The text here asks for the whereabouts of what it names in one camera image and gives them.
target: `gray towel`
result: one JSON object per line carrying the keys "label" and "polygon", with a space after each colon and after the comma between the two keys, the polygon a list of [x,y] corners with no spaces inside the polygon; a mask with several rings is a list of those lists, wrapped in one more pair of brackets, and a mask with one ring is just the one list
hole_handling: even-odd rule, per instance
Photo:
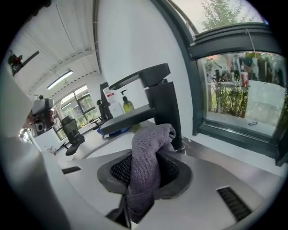
{"label": "gray towel", "polygon": [[153,193],[160,186],[158,150],[174,151],[175,129],[160,124],[138,130],[132,139],[132,162],[127,204],[131,220],[138,223],[154,203]]}

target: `black faucet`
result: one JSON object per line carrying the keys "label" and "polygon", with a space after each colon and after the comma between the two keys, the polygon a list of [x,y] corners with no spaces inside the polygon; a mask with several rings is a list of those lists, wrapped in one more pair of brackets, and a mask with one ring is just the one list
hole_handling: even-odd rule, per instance
{"label": "black faucet", "polygon": [[154,118],[155,124],[169,123],[173,126],[176,137],[172,145],[175,150],[180,149],[182,147],[181,125],[174,84],[164,79],[169,74],[169,66],[164,63],[138,71],[111,85],[109,89],[115,90],[141,79],[143,87],[148,87],[145,92],[149,104],[108,120],[101,126],[102,133],[109,134]]}

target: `spray bottle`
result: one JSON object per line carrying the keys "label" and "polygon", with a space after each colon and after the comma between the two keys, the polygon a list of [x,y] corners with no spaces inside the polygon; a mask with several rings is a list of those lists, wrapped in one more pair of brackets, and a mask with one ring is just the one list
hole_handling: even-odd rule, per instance
{"label": "spray bottle", "polygon": [[124,96],[124,92],[125,92],[125,91],[127,91],[127,89],[121,91],[121,93],[122,93],[122,95],[123,95],[123,101],[124,101],[124,103],[123,103],[123,109],[124,109],[124,111],[125,111],[126,113],[128,113],[128,112],[134,110],[134,106],[133,106],[132,102],[128,101],[127,97]]}

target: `soap dispenser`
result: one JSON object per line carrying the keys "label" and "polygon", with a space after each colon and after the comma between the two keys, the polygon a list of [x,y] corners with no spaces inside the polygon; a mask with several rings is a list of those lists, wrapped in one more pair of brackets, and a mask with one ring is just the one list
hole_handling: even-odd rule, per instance
{"label": "soap dispenser", "polygon": [[122,96],[123,96],[123,101],[124,101],[123,102],[123,109],[126,113],[128,113],[128,112],[134,110],[134,106],[133,106],[132,102],[128,101],[127,97],[124,96],[125,91],[127,91],[127,89],[121,91]]}

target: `ceiling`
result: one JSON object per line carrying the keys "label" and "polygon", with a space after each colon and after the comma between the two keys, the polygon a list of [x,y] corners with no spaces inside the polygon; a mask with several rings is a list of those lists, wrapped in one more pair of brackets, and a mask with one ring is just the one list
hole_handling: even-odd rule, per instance
{"label": "ceiling", "polygon": [[[57,0],[42,8],[10,47],[17,56],[23,56],[23,61],[40,52],[15,75],[21,89],[30,95],[54,97],[64,88],[75,89],[83,84],[84,78],[99,73],[94,23],[93,0]],[[47,90],[68,70],[73,74]]]}

